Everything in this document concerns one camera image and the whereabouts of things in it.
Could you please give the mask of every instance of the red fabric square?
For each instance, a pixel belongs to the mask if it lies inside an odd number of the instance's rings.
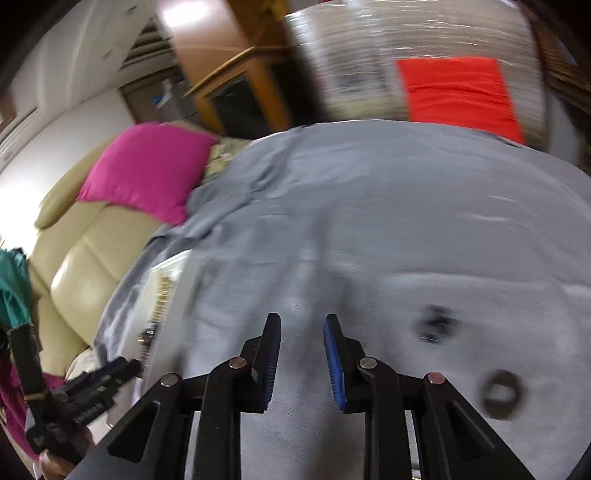
[[[525,143],[496,59],[403,59],[398,68],[413,122],[479,128]]]

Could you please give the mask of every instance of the teal cloth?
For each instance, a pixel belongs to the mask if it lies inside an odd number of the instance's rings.
[[[27,258],[20,249],[0,248],[0,323],[6,330],[31,321],[33,292]]]

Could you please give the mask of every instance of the red cloth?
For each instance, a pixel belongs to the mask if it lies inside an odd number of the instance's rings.
[[[398,68],[412,121],[479,128],[525,143],[496,59],[403,59]]]
[[[64,380],[53,375],[43,374],[50,390],[61,387]],[[25,419],[27,418],[27,404],[22,396],[21,381],[18,379],[17,368],[10,360],[0,355],[0,407],[6,412],[6,427],[17,445],[34,461],[38,456],[25,437]]]

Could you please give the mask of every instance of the black panel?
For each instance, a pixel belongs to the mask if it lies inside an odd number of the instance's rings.
[[[213,92],[209,99],[226,128],[227,136],[254,140],[271,134],[244,75]]]
[[[310,83],[304,77],[296,60],[286,60],[270,65],[275,81],[294,121],[294,127],[318,123],[318,108]]]

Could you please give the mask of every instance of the bright light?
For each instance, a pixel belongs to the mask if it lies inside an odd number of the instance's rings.
[[[206,14],[205,0],[180,2],[162,12],[162,21],[170,28],[177,28],[195,23]]]

